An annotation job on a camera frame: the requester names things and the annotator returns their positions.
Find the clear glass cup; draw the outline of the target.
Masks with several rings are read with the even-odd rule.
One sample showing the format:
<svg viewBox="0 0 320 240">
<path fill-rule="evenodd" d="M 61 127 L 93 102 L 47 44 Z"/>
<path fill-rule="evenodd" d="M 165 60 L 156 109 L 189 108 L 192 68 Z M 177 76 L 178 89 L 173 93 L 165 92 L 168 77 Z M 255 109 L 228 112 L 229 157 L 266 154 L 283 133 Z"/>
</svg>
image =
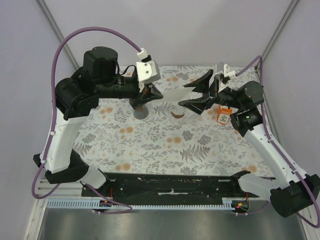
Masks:
<svg viewBox="0 0 320 240">
<path fill-rule="evenodd" d="M 175 112 L 175 113 L 186 113 L 186 109 L 183 106 L 180 106 L 178 104 L 178 102 L 173 102 L 172 103 L 172 108 L 171 108 L 171 112 Z"/>
</svg>

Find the orange coffee filter box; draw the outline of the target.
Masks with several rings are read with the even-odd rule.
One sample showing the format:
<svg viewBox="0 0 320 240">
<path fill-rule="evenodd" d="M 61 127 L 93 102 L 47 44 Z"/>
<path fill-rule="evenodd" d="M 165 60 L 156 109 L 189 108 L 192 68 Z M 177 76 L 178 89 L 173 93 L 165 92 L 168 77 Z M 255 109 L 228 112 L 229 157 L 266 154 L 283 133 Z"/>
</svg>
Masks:
<svg viewBox="0 0 320 240">
<path fill-rule="evenodd" d="M 222 125 L 226 125 L 230 119 L 230 115 L 232 114 L 232 109 L 227 106 L 218 106 L 217 111 L 217 122 Z"/>
</svg>

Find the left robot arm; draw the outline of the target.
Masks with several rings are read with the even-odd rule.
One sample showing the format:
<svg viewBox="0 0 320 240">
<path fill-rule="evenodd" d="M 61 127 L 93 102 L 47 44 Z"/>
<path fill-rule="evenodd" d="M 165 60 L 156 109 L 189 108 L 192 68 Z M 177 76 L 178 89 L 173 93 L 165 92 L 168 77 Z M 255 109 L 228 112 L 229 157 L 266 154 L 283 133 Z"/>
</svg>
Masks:
<svg viewBox="0 0 320 240">
<path fill-rule="evenodd" d="M 136 110 L 163 98 L 153 84 L 161 77 L 158 64 L 144 51 L 137 55 L 141 61 L 131 76 L 124 76 L 120 74 L 115 50 L 94 47 L 85 52 L 83 66 L 56 85 L 57 116 L 47 158 L 43 161 L 43 153 L 33 157 L 37 166 L 44 165 L 50 184 L 81 181 L 101 197 L 110 192 L 106 176 L 85 163 L 73 147 L 80 127 L 100 99 L 128 99 Z"/>
</svg>

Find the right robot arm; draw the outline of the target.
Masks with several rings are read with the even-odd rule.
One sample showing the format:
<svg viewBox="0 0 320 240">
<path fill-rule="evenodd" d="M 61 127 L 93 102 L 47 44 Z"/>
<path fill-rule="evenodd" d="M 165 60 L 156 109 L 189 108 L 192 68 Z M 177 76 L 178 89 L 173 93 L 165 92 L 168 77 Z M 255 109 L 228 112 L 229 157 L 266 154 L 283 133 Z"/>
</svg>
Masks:
<svg viewBox="0 0 320 240">
<path fill-rule="evenodd" d="M 202 77 L 184 85 L 184 88 L 202 96 L 178 103 L 198 115 L 214 104 L 236 109 L 230 115 L 233 128 L 258 151 L 275 177 L 272 181 L 243 170 L 233 175 L 235 181 L 229 184 L 230 193 L 235 197 L 251 193 L 267 200 L 284 218 L 311 205 L 319 213 L 319 176 L 309 175 L 299 167 L 268 132 L 265 118 L 258 109 L 264 102 L 263 86 L 259 82 L 249 81 L 238 89 L 231 89 L 227 82 L 235 77 L 234 73 L 226 76 L 210 69 Z"/>
</svg>

